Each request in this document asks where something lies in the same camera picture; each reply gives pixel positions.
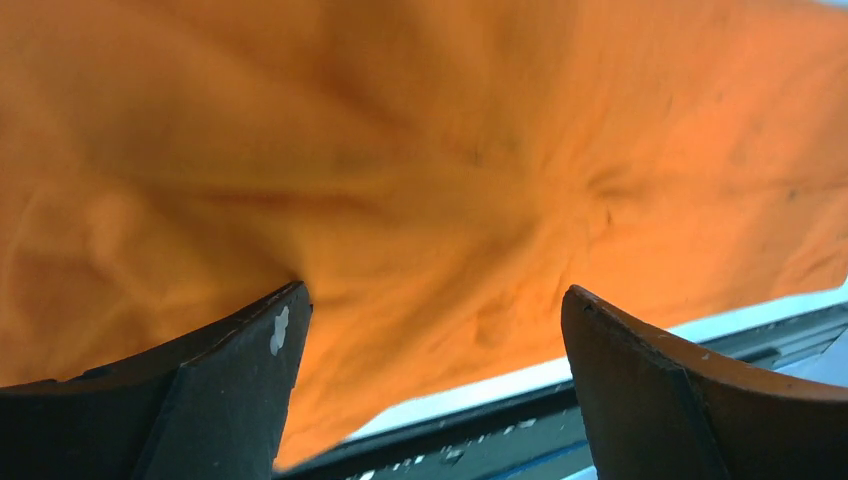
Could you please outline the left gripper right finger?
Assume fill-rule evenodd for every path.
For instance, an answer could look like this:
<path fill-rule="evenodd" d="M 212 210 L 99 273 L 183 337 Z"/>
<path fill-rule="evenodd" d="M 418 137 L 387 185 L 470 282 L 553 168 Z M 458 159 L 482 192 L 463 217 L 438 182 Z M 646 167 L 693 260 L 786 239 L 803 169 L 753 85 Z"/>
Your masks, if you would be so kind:
<path fill-rule="evenodd" d="M 601 479 L 843 479 L 847 391 L 645 323 L 580 286 L 561 329 Z"/>

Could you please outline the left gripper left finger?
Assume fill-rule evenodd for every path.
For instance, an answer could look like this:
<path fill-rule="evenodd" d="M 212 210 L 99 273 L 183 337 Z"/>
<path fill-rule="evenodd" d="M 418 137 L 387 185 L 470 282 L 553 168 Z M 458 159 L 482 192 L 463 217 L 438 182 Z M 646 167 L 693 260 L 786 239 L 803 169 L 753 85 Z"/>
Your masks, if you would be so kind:
<path fill-rule="evenodd" d="M 66 380 L 1 391 L 5 479 L 269 479 L 312 316 L 290 283 Z"/>

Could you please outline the orange t-shirt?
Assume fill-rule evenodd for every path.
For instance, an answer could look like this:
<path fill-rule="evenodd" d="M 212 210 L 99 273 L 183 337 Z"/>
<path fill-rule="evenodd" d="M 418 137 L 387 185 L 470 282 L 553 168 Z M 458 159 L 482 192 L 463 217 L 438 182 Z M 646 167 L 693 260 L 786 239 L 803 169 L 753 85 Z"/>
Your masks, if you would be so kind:
<path fill-rule="evenodd" d="M 293 280 L 278 465 L 559 356 L 847 276 L 847 13 L 814 1 L 5 1 L 1 381 Z"/>

